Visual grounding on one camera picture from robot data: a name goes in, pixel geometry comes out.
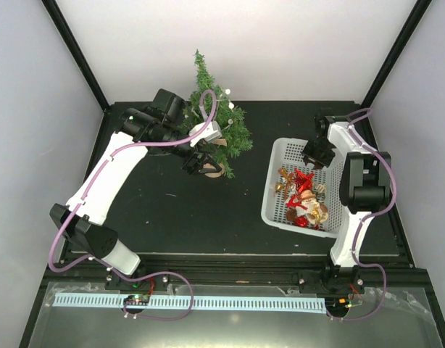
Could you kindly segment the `brown paper bow ornament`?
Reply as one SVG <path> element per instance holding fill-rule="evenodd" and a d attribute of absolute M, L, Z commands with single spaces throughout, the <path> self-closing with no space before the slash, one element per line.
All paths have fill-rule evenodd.
<path fill-rule="evenodd" d="M 218 146 L 227 146 L 228 143 L 224 138 L 219 138 L 217 140 L 215 140 L 214 144 L 218 145 Z"/>

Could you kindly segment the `small green christmas tree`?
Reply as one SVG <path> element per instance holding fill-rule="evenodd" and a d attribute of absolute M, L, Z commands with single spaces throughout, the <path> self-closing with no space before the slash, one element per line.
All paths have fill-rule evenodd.
<path fill-rule="evenodd" d="M 195 125 L 204 122 L 199 109 L 199 102 L 204 91 L 211 89 L 217 97 L 217 106 L 214 121 L 217 121 L 222 131 L 222 137 L 228 145 L 218 146 L 218 153 L 210 153 L 211 157 L 224 167 L 224 176 L 234 178 L 233 168 L 230 161 L 239 157 L 242 153 L 252 149 L 253 141 L 251 132 L 245 124 L 245 111 L 234 105 L 230 100 L 230 92 L 215 81 L 209 73 L 205 57 L 199 51 L 194 54 L 194 65 L 196 66 L 196 89 L 188 98 L 189 105 L 184 112 L 183 123 L 180 128 L 188 132 Z"/>

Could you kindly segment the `white plastic basket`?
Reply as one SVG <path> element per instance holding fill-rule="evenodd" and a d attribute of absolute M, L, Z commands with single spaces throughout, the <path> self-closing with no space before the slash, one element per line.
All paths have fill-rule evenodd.
<path fill-rule="evenodd" d="M 344 158 L 335 150 L 335 157 L 329 166 L 315 169 L 312 164 L 304 163 L 302 151 L 306 145 L 306 140 L 296 138 L 279 138 L 274 142 L 263 194 L 261 217 L 266 224 L 275 228 L 334 239 L 342 223 L 343 207 L 339 199 L 339 184 Z M 286 182 L 278 172 L 281 168 L 287 173 L 300 170 L 307 175 L 313 174 L 313 191 L 317 199 L 328 208 L 328 219 L 319 224 L 318 228 L 310 225 L 300 227 L 287 220 L 287 202 L 291 194 L 284 195 L 282 191 L 275 190 L 278 183 Z"/>

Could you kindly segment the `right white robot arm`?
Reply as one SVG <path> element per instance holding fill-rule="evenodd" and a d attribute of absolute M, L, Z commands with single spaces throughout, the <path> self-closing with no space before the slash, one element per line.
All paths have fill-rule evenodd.
<path fill-rule="evenodd" d="M 366 108 L 345 116 L 316 115 L 316 138 L 309 141 L 303 151 L 304 162 L 316 169 L 329 167 L 337 154 L 344 159 L 338 189 L 342 223 L 320 274 L 321 286 L 329 292 L 354 282 L 360 268 L 385 272 L 378 263 L 365 264 L 359 259 L 368 226 L 396 202 L 396 179 L 390 154 L 369 145 L 355 128 L 370 113 Z"/>

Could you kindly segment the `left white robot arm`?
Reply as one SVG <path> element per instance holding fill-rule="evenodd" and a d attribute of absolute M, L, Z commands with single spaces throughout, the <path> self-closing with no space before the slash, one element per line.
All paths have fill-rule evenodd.
<path fill-rule="evenodd" d="M 213 90 L 203 92 L 199 109 L 204 122 L 188 134 L 182 134 L 155 118 L 156 108 L 146 112 L 128 109 L 124 123 L 109 140 L 106 150 L 83 185 L 65 203 L 55 204 L 50 216 L 58 227 L 49 251 L 50 270 L 61 273 L 69 266 L 58 268 L 54 252 L 61 238 L 79 246 L 85 255 L 71 262 L 71 266 L 86 259 L 96 259 L 120 274 L 120 280 L 129 289 L 139 289 L 146 281 L 146 271 L 139 267 L 141 258 L 121 242 L 117 232 L 104 226 L 109 209 L 136 165 L 151 148 L 183 158 L 183 169 L 189 174 L 218 173 L 222 168 L 211 156 L 198 148 L 202 140 L 221 136 L 213 120 L 217 97 Z"/>

